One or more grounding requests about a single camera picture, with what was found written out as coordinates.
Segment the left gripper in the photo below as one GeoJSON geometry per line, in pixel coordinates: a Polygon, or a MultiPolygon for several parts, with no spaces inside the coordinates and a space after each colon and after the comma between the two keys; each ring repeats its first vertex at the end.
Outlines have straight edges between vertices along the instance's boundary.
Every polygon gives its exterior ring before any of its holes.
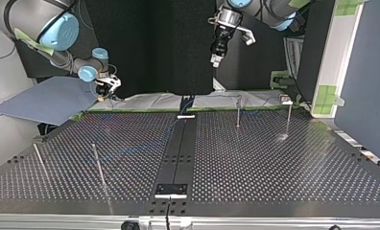
{"type": "Polygon", "coordinates": [[[234,30],[232,28],[222,28],[217,26],[213,35],[213,43],[211,44],[210,62],[214,68],[218,68],[223,57],[227,53],[227,43],[233,38],[234,30]]]}

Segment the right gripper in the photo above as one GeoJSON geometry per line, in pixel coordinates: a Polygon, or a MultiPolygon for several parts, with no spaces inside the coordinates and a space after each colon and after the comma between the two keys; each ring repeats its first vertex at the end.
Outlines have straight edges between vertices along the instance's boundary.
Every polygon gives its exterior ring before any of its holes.
{"type": "Polygon", "coordinates": [[[99,97],[107,98],[113,94],[113,91],[111,90],[110,84],[97,84],[95,88],[95,92],[99,97]]]}

